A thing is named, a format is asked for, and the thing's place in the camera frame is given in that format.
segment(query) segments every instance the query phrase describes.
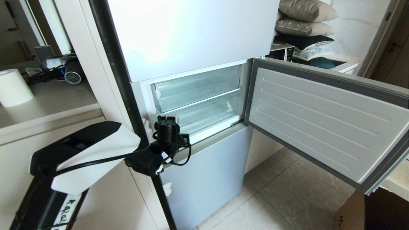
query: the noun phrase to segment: lower refrigerator door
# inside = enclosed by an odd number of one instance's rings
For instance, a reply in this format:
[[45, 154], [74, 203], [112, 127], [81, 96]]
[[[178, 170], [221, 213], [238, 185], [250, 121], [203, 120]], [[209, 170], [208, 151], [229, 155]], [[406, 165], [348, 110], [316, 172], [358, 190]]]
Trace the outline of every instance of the lower refrigerator door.
[[[185, 166], [160, 174], [178, 230], [195, 228], [240, 192], [252, 134], [243, 123], [232, 126], [193, 145]], [[184, 162], [187, 151], [175, 161]]]

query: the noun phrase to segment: gray pillow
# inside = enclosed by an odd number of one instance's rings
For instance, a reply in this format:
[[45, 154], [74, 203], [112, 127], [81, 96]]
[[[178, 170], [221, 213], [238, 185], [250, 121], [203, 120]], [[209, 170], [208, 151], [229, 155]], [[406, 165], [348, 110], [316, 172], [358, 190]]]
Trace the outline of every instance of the gray pillow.
[[279, 9], [291, 18], [305, 22], [324, 22], [338, 17], [332, 6], [319, 0], [282, 0]]
[[276, 22], [276, 30], [280, 33], [294, 36], [311, 37], [334, 34], [331, 26], [325, 23], [306, 23], [295, 19], [283, 19]]

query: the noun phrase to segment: kitchen counter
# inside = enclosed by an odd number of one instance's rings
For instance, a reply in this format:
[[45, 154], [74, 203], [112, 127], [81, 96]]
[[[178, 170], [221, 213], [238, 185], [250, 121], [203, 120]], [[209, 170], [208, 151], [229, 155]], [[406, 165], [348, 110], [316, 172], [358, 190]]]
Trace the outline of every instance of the kitchen counter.
[[409, 160], [405, 159], [381, 187], [409, 201]]
[[51, 80], [30, 86], [34, 98], [0, 106], [0, 145], [44, 131], [102, 116], [87, 81], [70, 85]]

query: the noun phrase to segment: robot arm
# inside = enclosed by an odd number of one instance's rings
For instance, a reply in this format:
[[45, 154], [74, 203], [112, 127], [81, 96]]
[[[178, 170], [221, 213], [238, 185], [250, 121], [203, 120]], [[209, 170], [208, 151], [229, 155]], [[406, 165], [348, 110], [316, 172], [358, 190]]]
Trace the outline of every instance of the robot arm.
[[34, 153], [34, 176], [10, 227], [12, 230], [72, 228], [88, 188], [125, 160], [133, 170], [155, 177], [173, 162], [179, 148], [189, 147], [177, 117], [158, 117], [150, 146], [139, 149], [140, 138], [117, 122], [85, 127]]

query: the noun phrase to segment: refrigerator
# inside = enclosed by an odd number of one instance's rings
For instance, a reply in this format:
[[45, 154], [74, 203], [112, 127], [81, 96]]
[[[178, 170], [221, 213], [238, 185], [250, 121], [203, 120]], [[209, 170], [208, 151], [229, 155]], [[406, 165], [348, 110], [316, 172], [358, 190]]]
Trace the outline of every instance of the refrigerator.
[[153, 178], [171, 229], [193, 229], [239, 193], [253, 129], [365, 194], [408, 155], [407, 89], [264, 57], [278, 5], [90, 0], [141, 144], [158, 115], [190, 134], [189, 163]]

